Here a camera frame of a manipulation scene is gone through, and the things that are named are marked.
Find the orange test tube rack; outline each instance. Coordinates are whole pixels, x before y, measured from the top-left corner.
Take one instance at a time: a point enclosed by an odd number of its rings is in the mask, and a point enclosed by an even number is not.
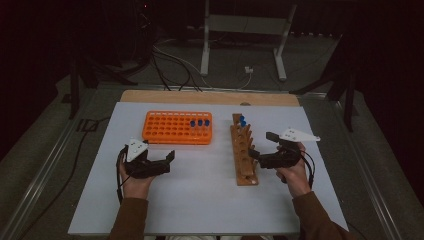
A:
[[[148,111],[142,137],[149,143],[207,145],[212,140],[212,114],[195,111]]]

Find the dark background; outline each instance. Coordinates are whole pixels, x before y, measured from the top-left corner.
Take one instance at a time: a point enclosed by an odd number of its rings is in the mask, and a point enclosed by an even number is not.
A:
[[[250,1],[248,7],[243,7],[241,0],[212,2],[211,12],[215,13],[268,17],[285,14],[278,10],[285,4],[280,1]],[[143,3],[148,7],[140,12],[151,20],[150,34],[160,27],[169,36],[184,40],[188,37],[186,26],[203,24],[203,1]],[[100,0],[0,4],[1,104],[5,110],[2,159],[56,97],[55,83],[69,74],[70,42],[102,64],[119,65],[132,56],[125,42],[133,41],[129,38],[139,33],[131,32],[133,28],[121,32],[116,29],[125,23],[146,22],[134,21],[133,2],[124,0],[105,0],[103,4]],[[356,89],[364,94],[421,203],[423,10],[420,1],[309,1],[299,3],[292,25],[296,36],[323,34],[339,38],[344,34],[326,72],[355,66]],[[121,22],[111,22],[114,18]],[[117,38],[124,35],[128,39]],[[139,57],[146,54],[148,51],[137,53]]]

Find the test tube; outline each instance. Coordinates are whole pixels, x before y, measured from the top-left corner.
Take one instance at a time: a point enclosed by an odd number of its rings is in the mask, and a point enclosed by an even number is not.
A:
[[[197,125],[199,126],[199,133],[200,133],[200,135],[202,134],[202,132],[203,132],[203,120],[202,119],[199,119],[198,121],[197,121]]]
[[[239,128],[239,133],[243,132],[244,127],[246,126],[246,121],[241,121],[240,122],[240,128]]]
[[[196,128],[196,122],[194,120],[190,121],[191,135],[194,135],[195,128]]]
[[[209,125],[211,124],[211,121],[209,119],[205,120],[205,131],[206,133],[209,133]]]

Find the hand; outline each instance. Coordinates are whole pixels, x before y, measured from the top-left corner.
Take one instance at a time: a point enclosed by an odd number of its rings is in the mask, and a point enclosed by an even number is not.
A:
[[[302,156],[304,156],[305,146],[302,143],[298,143],[298,146],[302,152]],[[293,198],[302,196],[311,191],[306,177],[305,162],[303,159],[300,159],[297,164],[292,167],[276,168],[275,170],[277,170],[277,176],[287,182],[290,194]]]
[[[121,175],[122,181],[125,181],[128,178],[128,174],[125,171],[125,165],[123,159],[119,164],[119,173]],[[128,178],[125,183],[122,185],[124,190],[124,198],[140,198],[147,199],[149,194],[150,184],[152,183],[155,177],[148,177],[144,179],[136,179],[133,177]]]

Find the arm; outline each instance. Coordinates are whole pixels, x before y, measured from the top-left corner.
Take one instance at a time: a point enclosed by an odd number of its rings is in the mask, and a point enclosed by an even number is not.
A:
[[[299,148],[302,152],[305,151],[302,143],[299,143]],[[315,193],[311,191],[302,159],[293,167],[276,170],[277,176],[287,182],[294,209],[307,240],[355,239],[351,233],[331,221]]]
[[[125,181],[128,175],[122,161],[119,171],[121,178]],[[108,239],[143,239],[148,206],[147,196],[153,179],[154,177],[146,179],[130,177],[125,181],[122,185],[124,199]]]

